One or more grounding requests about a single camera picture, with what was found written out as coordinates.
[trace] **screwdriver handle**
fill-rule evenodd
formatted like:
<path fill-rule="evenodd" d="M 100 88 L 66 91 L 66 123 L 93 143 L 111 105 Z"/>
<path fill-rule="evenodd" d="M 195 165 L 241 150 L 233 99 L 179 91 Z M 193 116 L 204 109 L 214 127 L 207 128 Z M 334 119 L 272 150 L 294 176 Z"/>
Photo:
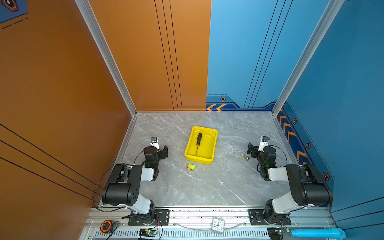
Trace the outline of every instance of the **screwdriver handle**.
<path fill-rule="evenodd" d="M 200 141 L 201 141 L 201 137 L 202 137 L 203 135 L 201 134 L 201 133 L 199 133 L 198 135 L 197 135 L 197 143 L 196 143 L 196 145 L 198 145 L 198 146 L 200 146 Z"/>

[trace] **bolt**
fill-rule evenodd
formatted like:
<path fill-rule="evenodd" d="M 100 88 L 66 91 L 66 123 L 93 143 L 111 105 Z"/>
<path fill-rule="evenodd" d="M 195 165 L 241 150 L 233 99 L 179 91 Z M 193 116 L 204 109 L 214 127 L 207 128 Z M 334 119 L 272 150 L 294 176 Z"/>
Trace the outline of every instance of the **bolt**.
<path fill-rule="evenodd" d="M 246 155 L 242 155 L 243 157 L 245 157 L 245 159 L 248 161 L 249 160 L 249 157 L 247 157 Z"/>

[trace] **blue tube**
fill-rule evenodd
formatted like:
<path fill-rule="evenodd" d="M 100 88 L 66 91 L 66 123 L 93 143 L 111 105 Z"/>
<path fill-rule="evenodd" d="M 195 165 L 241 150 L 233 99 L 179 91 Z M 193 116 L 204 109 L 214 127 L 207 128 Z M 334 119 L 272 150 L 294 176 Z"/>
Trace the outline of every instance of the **blue tube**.
<path fill-rule="evenodd" d="M 292 230 L 291 236 L 293 237 L 308 237 L 308 238 L 334 238 L 345 239 L 345 233 L 340 228 L 328 229 L 298 229 Z"/>

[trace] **yellow tray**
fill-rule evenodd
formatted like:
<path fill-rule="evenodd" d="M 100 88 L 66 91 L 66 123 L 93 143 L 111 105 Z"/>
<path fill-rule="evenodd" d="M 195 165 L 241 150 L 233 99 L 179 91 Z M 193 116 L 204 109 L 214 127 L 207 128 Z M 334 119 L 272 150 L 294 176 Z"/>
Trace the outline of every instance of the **yellow tray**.
<path fill-rule="evenodd" d="M 201 133 L 200 146 L 196 154 L 197 149 L 197 135 Z M 185 150 L 185 157 L 189 161 L 201 162 L 205 164 L 211 164 L 214 160 L 215 147 L 218 131 L 206 127 L 193 127 L 187 149 Z"/>

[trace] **clock face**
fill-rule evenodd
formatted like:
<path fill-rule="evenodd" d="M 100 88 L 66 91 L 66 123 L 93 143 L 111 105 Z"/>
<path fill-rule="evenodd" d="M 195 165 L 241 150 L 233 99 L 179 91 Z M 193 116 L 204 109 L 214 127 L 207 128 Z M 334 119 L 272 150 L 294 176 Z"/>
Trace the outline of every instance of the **clock face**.
<path fill-rule="evenodd" d="M 214 217 L 212 221 L 212 230 L 217 233 L 224 232 L 224 220 L 221 218 Z"/>

